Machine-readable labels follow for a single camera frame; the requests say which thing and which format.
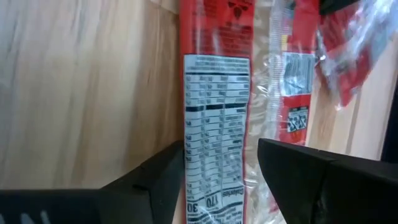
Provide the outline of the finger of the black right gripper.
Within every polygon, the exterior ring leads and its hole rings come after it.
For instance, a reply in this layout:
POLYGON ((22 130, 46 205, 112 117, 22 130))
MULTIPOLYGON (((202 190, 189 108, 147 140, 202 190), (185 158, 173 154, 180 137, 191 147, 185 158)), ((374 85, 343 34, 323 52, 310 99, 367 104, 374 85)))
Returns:
POLYGON ((332 12, 338 11, 358 1, 359 0, 320 0, 320 5, 319 5, 320 15, 323 16, 331 14, 332 12))

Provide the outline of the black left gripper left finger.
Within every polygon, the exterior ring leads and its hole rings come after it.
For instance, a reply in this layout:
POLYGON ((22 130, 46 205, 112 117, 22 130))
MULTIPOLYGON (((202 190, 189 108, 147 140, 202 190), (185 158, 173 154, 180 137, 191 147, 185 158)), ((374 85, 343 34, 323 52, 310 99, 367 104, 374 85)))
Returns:
POLYGON ((0 224, 172 224, 183 150, 176 141, 100 189, 0 190, 0 224))

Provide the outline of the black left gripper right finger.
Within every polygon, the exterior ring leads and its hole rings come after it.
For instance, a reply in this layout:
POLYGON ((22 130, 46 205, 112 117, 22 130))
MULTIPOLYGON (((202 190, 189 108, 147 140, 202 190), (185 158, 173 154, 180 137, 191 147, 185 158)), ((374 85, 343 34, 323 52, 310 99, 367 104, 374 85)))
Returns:
POLYGON ((287 224, 398 224, 398 164, 272 139, 257 158, 287 224))

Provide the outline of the red popcorn bag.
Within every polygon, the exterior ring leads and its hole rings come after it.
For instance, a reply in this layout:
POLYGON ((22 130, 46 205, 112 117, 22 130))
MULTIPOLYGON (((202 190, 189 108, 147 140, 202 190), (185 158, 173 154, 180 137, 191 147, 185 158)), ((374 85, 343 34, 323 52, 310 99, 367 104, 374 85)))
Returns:
POLYGON ((338 106, 349 104, 398 31, 398 0, 359 0, 320 15, 320 69, 338 106))
POLYGON ((261 138, 305 144, 320 0, 180 0, 184 224, 287 224, 261 138))

